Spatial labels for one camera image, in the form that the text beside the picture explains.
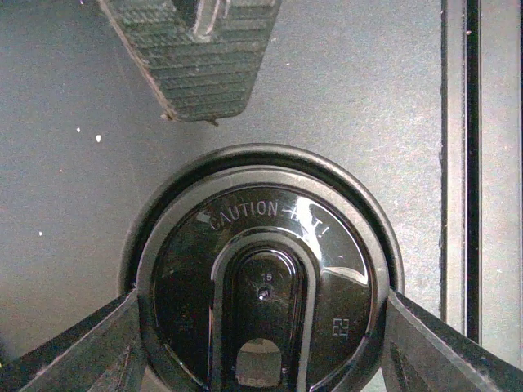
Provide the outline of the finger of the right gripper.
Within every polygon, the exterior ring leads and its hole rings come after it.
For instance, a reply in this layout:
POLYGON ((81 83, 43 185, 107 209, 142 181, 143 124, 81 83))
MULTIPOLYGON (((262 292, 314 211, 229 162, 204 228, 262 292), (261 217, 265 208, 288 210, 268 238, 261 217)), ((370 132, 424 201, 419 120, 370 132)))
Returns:
POLYGON ((248 105, 279 1, 101 1, 165 118, 206 121, 248 105))

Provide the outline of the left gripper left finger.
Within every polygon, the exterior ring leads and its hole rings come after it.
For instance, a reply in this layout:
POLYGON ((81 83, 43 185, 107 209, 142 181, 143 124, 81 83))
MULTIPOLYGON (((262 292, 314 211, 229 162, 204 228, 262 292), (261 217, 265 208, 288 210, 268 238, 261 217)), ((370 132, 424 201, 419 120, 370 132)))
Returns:
POLYGON ((1 368, 2 391, 138 391, 145 374, 137 290, 1 368))

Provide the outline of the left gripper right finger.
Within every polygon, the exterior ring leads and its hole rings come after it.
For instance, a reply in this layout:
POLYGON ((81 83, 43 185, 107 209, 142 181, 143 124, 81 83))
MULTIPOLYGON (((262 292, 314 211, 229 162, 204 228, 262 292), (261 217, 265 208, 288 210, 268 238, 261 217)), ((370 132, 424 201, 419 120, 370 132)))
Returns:
POLYGON ((382 374, 388 391, 522 390, 522 370, 394 291, 387 298, 382 374))

